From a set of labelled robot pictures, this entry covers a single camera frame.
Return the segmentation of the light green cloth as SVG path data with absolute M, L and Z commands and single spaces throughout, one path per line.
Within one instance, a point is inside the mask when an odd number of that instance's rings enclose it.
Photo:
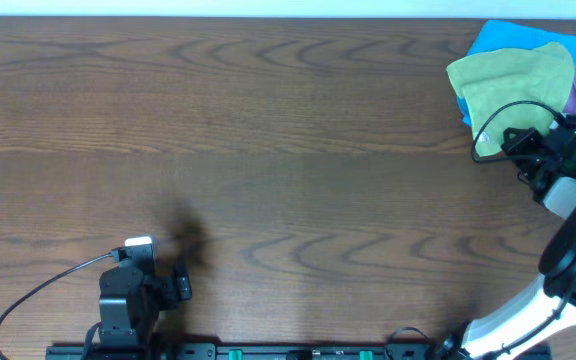
M 569 98 L 575 66 L 563 45 L 550 42 L 470 55 L 451 63 L 447 73 L 467 106 L 478 154 L 491 156 L 501 151 L 507 128 L 549 131 L 552 113 Z

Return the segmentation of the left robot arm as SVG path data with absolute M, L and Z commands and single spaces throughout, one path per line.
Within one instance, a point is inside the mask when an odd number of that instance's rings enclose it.
M 146 351 L 160 313 L 192 298 L 183 258 L 164 275 L 155 272 L 152 259 L 125 259 L 104 272 L 99 285 L 100 347 L 117 352 Z

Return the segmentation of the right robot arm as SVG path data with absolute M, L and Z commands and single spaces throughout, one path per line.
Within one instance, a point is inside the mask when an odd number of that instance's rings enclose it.
M 546 135 L 508 128 L 502 150 L 528 180 L 534 200 L 563 224 L 528 287 L 465 323 L 429 352 L 431 359 L 545 359 L 539 343 L 576 326 L 576 116 L 553 122 Z

